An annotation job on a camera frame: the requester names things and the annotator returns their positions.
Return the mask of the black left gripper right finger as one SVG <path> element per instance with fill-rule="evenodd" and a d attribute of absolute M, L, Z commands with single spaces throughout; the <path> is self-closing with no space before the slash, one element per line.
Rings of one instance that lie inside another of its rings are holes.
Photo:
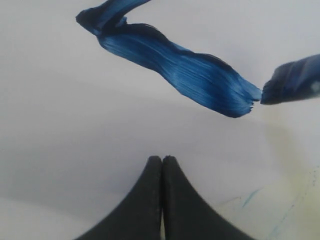
<path fill-rule="evenodd" d="M 162 186 L 162 209 L 167 240 L 252 239 L 204 201 L 173 156 L 163 159 Z"/>

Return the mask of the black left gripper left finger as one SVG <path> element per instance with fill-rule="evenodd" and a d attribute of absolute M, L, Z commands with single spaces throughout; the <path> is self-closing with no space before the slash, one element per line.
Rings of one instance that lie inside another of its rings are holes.
<path fill-rule="evenodd" d="M 148 158 L 120 204 L 79 240 L 159 240 L 162 217 L 162 160 Z"/>

